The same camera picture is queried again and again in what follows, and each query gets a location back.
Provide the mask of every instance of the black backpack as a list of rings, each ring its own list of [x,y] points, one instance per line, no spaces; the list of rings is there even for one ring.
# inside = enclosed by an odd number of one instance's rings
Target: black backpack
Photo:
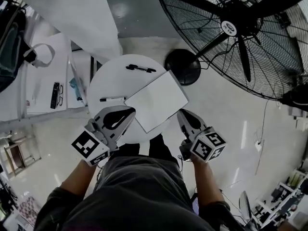
[[[10,4],[0,11],[0,92],[16,78],[23,61],[36,60],[36,53],[24,41],[25,9]]]

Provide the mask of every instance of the black marker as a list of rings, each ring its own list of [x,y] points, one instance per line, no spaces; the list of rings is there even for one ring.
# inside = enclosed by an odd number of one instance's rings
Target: black marker
[[[124,101],[126,97],[118,97],[118,98],[101,98],[100,102],[108,102],[108,101]]]
[[[129,70],[137,69],[137,70],[144,71],[144,72],[147,72],[147,73],[156,72],[155,69],[145,68],[145,67],[138,67],[137,65],[134,65],[134,64],[130,64],[129,66],[126,67],[126,69],[129,69]]]

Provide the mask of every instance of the fan pole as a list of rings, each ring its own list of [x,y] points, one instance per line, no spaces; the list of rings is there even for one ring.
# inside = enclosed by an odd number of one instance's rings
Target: fan pole
[[[229,36],[226,33],[220,34],[218,37],[216,37],[212,42],[208,43],[205,47],[203,47],[194,57],[193,62],[197,61],[201,56],[203,56],[206,52],[208,52],[210,49],[218,46],[220,43],[225,41]]]

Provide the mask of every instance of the box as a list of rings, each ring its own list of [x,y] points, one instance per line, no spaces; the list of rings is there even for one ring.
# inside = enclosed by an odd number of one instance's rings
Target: box
[[[205,162],[220,156],[227,143],[214,129],[200,133],[191,147],[191,153]]]
[[[97,165],[100,161],[110,156],[108,146],[100,142],[94,134],[84,127],[79,127],[70,141],[70,147],[89,166]]]

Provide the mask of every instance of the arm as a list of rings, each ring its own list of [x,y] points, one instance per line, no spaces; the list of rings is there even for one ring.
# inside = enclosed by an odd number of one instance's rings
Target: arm
[[[83,200],[96,167],[81,160],[69,177],[52,191],[40,210],[34,230],[60,230],[69,213]]]
[[[220,225],[231,224],[236,226],[230,213],[229,205],[216,185],[213,172],[208,163],[192,154],[196,185],[198,190],[199,216],[207,221],[215,231],[220,230]]]
[[[191,160],[194,166],[199,206],[206,206],[210,203],[224,201],[224,198],[216,185],[214,175],[209,164],[205,163],[193,154],[191,156]]]
[[[69,177],[63,181],[60,188],[84,197],[95,169],[96,167],[90,167],[85,161],[81,160]]]

